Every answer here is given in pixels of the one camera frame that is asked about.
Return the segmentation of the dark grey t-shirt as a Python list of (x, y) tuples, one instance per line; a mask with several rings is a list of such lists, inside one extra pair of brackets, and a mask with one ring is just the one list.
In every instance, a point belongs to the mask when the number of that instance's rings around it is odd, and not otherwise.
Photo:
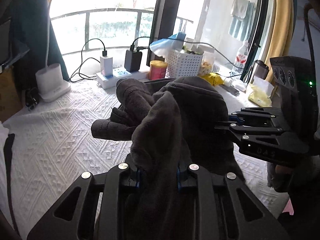
[(178, 166), (194, 161), (209, 172), (242, 177), (233, 143), (215, 130), (228, 118), (223, 97), (206, 80), (181, 77), (147, 84), (121, 79), (116, 84), (121, 107), (108, 119), (93, 122), (93, 137), (132, 141), (130, 155), (142, 182), (129, 197), (135, 219), (128, 239), (173, 239), (180, 214)]

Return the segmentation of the yellow tissue pack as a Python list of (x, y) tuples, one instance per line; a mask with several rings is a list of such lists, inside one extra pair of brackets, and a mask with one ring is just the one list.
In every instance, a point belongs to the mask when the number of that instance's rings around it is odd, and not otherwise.
[(251, 93), (248, 96), (248, 100), (259, 107), (271, 107), (271, 95), (274, 90), (274, 86), (268, 81), (261, 79), (257, 76), (254, 77), (251, 85)]

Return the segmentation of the dark remote control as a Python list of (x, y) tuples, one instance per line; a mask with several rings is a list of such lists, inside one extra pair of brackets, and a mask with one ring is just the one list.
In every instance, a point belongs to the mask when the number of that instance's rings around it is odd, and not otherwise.
[(240, 94), (240, 92), (233, 86), (220, 85), (220, 87), (223, 88), (228, 93), (232, 94), (233, 96), (238, 96)]

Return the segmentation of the white textured tablecloth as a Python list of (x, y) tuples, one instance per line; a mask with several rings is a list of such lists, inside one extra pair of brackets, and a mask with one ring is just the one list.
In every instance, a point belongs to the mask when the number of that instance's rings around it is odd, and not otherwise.
[(118, 105), (115, 89), (84, 81), (4, 123), (15, 137), (10, 179), (1, 180), (1, 210), (22, 239), (81, 172), (103, 173), (125, 159), (131, 141), (91, 135), (91, 124)]

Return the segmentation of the plastic water bottle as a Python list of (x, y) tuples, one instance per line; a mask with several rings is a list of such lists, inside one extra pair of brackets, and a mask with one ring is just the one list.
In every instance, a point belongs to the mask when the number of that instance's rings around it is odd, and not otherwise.
[(234, 63), (233, 63), (233, 68), (231, 71), (232, 77), (240, 78), (248, 58), (248, 54), (249, 54), (248, 47), (249, 47), (248, 41), (244, 41), (242, 43), (242, 46), (238, 49), (235, 56)]

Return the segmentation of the yellow plush toy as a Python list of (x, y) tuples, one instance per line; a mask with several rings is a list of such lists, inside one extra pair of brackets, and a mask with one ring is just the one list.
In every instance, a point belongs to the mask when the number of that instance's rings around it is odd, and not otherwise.
[(201, 78), (205, 79), (207, 82), (209, 82), (212, 86), (219, 86), (219, 85), (225, 85), (229, 87), (232, 84), (232, 79), (230, 77), (223, 77), (217, 73), (208, 73)]

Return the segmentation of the white folded garment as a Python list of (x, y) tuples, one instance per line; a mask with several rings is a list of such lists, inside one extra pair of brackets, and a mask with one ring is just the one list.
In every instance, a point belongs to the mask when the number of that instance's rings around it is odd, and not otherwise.
[(1, 124), (1, 239), (21, 239), (12, 207), (11, 163), (15, 135)]

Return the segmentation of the clear snack jar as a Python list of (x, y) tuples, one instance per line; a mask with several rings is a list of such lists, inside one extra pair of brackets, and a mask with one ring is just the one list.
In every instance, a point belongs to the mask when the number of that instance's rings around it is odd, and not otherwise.
[(205, 76), (212, 72), (214, 66), (215, 56), (213, 53), (205, 51), (203, 53), (202, 62), (199, 68), (199, 76)]

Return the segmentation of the white power strip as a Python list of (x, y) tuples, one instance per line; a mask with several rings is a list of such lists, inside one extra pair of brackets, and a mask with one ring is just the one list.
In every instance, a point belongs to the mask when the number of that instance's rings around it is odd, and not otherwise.
[(137, 72), (128, 72), (124, 67), (113, 70), (113, 76), (105, 77), (101, 73), (96, 74), (97, 81), (103, 89), (109, 89), (116, 86), (120, 79), (144, 80), (148, 78), (150, 67), (142, 66)]

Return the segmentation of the white perforated basket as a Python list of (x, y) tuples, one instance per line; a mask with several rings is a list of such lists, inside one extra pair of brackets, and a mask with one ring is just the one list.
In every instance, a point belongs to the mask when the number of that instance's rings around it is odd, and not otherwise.
[(202, 63), (203, 55), (181, 53), (171, 50), (165, 59), (168, 64), (165, 77), (179, 78), (197, 76)]

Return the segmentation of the white desk lamp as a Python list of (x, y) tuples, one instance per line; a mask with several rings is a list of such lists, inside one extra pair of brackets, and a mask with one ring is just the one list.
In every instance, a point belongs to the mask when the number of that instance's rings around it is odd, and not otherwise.
[(50, 8), (52, 0), (47, 0), (45, 65), (35, 73), (39, 96), (44, 102), (52, 102), (70, 91), (71, 85), (63, 78), (59, 48), (52, 30)]

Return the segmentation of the brown cardboard box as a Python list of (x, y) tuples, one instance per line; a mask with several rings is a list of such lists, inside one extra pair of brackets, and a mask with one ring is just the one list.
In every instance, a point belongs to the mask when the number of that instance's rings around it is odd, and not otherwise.
[(23, 108), (15, 87), (13, 67), (1, 73), (0, 120), (5, 122)]

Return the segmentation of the white charger adapter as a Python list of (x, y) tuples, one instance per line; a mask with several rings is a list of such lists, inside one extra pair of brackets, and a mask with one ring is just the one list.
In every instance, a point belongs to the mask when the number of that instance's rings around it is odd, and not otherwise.
[(100, 71), (105, 77), (113, 76), (113, 58), (101, 56), (100, 57)]

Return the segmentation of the yellow curtain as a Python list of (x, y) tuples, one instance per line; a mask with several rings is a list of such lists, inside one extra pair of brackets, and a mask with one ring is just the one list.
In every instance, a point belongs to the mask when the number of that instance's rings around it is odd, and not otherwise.
[(265, 63), (269, 67), (266, 81), (274, 84), (270, 59), (286, 56), (289, 53), (293, 35), (293, 0), (273, 0), (272, 20), (266, 46)]

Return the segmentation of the red yellow-lidded can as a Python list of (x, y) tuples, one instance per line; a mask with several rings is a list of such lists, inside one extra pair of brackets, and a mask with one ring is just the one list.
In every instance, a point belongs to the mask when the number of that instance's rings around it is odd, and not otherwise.
[(168, 64), (161, 60), (152, 60), (150, 62), (150, 80), (159, 80), (165, 78)]

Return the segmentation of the black charger adapter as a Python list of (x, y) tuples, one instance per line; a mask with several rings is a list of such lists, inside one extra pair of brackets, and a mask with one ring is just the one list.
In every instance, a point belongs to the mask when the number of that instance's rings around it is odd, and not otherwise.
[(141, 51), (127, 50), (125, 54), (124, 68), (130, 73), (139, 71), (142, 55)]

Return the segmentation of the blue face mask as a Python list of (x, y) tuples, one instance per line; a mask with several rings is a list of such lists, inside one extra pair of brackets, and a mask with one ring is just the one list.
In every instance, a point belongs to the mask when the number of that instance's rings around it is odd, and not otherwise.
[(162, 38), (160, 40), (152, 42), (152, 44), (149, 45), (149, 49), (156, 56), (166, 59), (172, 50), (182, 50), (185, 36), (185, 33), (178, 32), (177, 34), (171, 35), (168, 38)]

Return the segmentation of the teal curtain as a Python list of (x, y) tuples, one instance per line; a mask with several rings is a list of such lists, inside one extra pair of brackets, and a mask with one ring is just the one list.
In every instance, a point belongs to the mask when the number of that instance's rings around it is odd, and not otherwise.
[[(45, 65), (46, 9), (47, 0), (12, 0), (8, 7), (13, 38), (29, 48), (26, 55), (14, 64), (14, 81), (18, 91), (36, 87), (35, 73)], [(69, 75), (61, 51), (60, 55), (63, 78), (68, 80)]]

